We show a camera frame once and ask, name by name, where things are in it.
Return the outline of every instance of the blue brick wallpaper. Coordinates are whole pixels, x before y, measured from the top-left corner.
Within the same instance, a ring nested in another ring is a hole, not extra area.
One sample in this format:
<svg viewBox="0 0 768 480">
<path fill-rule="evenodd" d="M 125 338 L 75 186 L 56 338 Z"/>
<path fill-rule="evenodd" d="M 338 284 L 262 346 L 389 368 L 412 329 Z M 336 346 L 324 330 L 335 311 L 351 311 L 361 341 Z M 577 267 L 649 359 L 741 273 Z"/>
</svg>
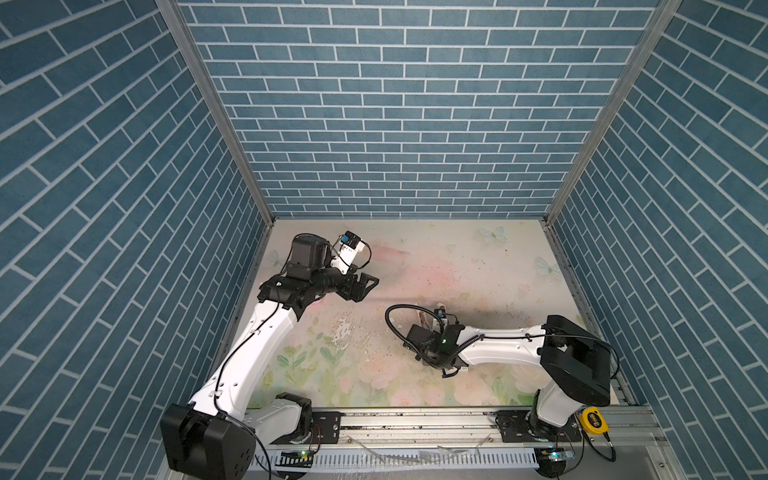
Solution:
<svg viewBox="0 0 768 480">
<path fill-rule="evenodd" d="M 540 217 L 657 0 L 182 0 L 278 217 Z"/>
<path fill-rule="evenodd" d="M 555 224 L 690 478 L 766 478 L 766 25 L 684 0 Z"/>
<path fill-rule="evenodd" d="M 0 2 L 0 478 L 154 478 L 263 229 L 153 0 Z"/>
</svg>

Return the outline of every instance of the metal bracket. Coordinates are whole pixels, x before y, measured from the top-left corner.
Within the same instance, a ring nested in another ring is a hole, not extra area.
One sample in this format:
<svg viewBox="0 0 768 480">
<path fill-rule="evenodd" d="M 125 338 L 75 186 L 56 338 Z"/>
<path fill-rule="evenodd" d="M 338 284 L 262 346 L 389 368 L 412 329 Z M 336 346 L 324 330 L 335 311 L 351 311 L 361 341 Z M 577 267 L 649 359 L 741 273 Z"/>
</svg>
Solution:
<svg viewBox="0 0 768 480">
<path fill-rule="evenodd" d="M 504 443 L 538 442 L 528 426 L 526 415 L 530 408 L 515 410 L 499 410 L 496 412 L 496 425 L 502 434 Z M 581 430 L 576 422 L 567 422 L 560 431 L 560 443 L 581 441 Z"/>
</svg>

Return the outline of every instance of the black motor housing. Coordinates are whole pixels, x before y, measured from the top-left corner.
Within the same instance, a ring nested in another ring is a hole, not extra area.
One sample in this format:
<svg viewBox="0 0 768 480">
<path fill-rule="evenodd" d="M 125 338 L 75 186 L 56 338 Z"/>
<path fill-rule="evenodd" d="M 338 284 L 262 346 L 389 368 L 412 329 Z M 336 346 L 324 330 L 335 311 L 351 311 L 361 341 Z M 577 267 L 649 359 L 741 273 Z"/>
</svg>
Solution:
<svg viewBox="0 0 768 480">
<path fill-rule="evenodd" d="M 240 480 L 256 451 L 256 439 L 239 425 L 188 406 L 169 406 L 160 431 L 168 466 L 200 480 Z"/>
<path fill-rule="evenodd" d="M 596 336 L 560 315 L 550 315 L 541 366 L 555 383 L 584 405 L 611 403 L 611 351 Z"/>
</svg>

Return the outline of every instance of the metal rail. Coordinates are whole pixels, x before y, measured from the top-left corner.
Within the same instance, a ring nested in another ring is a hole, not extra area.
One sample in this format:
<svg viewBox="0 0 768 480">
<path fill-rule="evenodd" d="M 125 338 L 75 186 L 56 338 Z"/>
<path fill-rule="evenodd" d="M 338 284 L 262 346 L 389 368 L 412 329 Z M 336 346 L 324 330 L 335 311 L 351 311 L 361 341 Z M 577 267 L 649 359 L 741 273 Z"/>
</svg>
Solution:
<svg viewBox="0 0 768 480">
<path fill-rule="evenodd" d="M 224 109 L 221 98 L 214 86 L 214 81 L 211 79 L 208 69 L 205 66 L 202 55 L 197 49 L 197 44 L 192 37 L 192 32 L 187 25 L 187 21 L 184 19 L 184 14 L 181 13 L 177 0 L 157 0 L 157 7 L 160 9 L 160 14 L 163 15 L 170 35 L 176 41 L 176 46 L 181 52 L 181 56 L 184 57 L 184 61 L 187 63 L 187 67 L 190 69 L 190 74 L 194 79 L 197 88 L 200 90 L 200 94 L 203 95 L 203 100 L 210 110 L 211 116 L 216 122 L 216 126 L 219 128 L 221 137 L 224 139 L 224 143 L 227 144 L 227 148 L 232 155 L 232 159 L 237 165 L 237 170 L 245 180 L 245 184 L 248 187 L 248 191 L 253 197 L 253 201 L 256 203 L 259 212 L 264 217 L 264 221 L 268 227 L 271 227 L 275 221 L 274 215 L 270 210 L 270 205 L 266 202 L 266 198 L 261 193 L 259 184 L 256 182 L 256 177 L 253 175 L 253 169 L 248 162 L 243 145 L 237 138 L 234 126 L 230 120 L 230 116 L 227 114 L 227 110 Z"/>
<path fill-rule="evenodd" d="M 341 412 L 339 444 L 335 449 L 430 449 L 545 447 L 553 442 L 502 442 L 494 420 L 503 407 L 422 407 L 314 409 Z M 665 446 L 667 444 L 653 411 L 648 406 L 608 406 L 601 409 L 611 426 L 616 446 Z M 596 437 L 593 445 L 606 445 Z"/>
<path fill-rule="evenodd" d="M 574 159 L 571 170 L 565 175 L 563 184 L 560 190 L 555 194 L 554 200 L 549 205 L 545 219 L 547 223 L 554 222 L 554 219 L 558 217 L 563 210 L 565 201 L 568 196 L 576 187 L 581 174 L 589 165 L 592 160 L 592 155 L 597 150 L 598 145 L 603 140 L 605 133 L 611 126 L 611 123 L 616 118 L 616 113 L 619 112 L 621 105 L 624 103 L 624 99 L 632 89 L 632 85 L 640 76 L 640 73 L 645 66 L 645 62 L 650 58 L 650 54 L 653 53 L 656 44 L 661 39 L 661 34 L 669 25 L 674 13 L 680 6 L 681 0 L 660 0 L 659 5 L 654 10 L 654 13 L 648 19 L 648 24 L 645 26 L 645 31 L 637 46 L 632 50 L 632 53 L 627 59 L 627 64 L 624 66 L 624 70 L 621 72 L 616 85 L 608 95 L 608 100 L 605 102 L 605 106 L 600 110 L 598 117 L 594 120 L 592 130 L 587 134 L 584 139 L 584 143 L 581 145 L 581 150 Z"/>
</svg>

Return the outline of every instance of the aluminum frame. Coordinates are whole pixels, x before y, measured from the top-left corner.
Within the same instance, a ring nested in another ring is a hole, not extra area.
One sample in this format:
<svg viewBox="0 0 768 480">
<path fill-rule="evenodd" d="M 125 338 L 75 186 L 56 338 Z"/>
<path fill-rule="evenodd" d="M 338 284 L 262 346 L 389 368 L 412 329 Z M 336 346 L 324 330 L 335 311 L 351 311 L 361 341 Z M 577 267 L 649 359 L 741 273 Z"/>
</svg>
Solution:
<svg viewBox="0 0 768 480">
<path fill-rule="evenodd" d="M 608 100 L 603 108 L 600 109 L 600 113 L 592 125 L 592 130 L 589 131 L 584 139 L 584 143 L 581 145 L 581 149 L 576 155 L 571 169 L 565 175 L 562 186 L 547 208 L 545 219 L 548 223 L 553 223 L 563 210 L 568 196 L 576 187 L 578 179 L 586 170 L 589 162 L 592 161 L 592 155 L 598 149 L 600 142 L 603 141 L 603 137 L 605 137 L 608 128 L 613 123 L 614 118 L 616 118 L 616 114 L 624 103 L 624 99 L 627 98 L 627 95 L 632 90 L 634 82 L 643 71 L 645 62 L 650 58 L 650 54 L 653 53 L 656 44 L 661 39 L 661 34 L 664 33 L 681 2 L 682 0 L 660 0 L 654 13 L 651 14 L 645 26 L 643 36 L 637 43 L 637 46 L 632 49 L 624 70 L 621 72 L 618 80 L 616 80 L 613 90 L 608 95 Z"/>
<path fill-rule="evenodd" d="M 216 126 L 219 128 L 224 143 L 227 144 L 232 159 L 235 165 L 237 165 L 237 170 L 240 171 L 243 180 L 245 180 L 253 201 L 264 217 L 267 226 L 271 227 L 275 222 L 275 216 L 272 214 L 270 205 L 259 188 L 243 145 L 240 143 L 240 139 L 237 138 L 230 116 L 221 102 L 221 97 L 219 97 L 216 91 L 214 81 L 205 66 L 202 55 L 200 55 L 200 50 L 197 49 L 197 45 L 192 37 L 192 31 L 184 19 L 184 14 L 181 12 L 177 0 L 156 0 L 155 3 L 157 3 L 157 7 L 160 9 L 163 20 L 168 25 L 170 35 L 176 41 L 176 46 L 179 48 L 181 56 L 184 57 L 184 61 L 190 69 L 192 78 L 200 90 L 200 94 L 203 96 L 203 100 L 208 106 Z"/>
</svg>

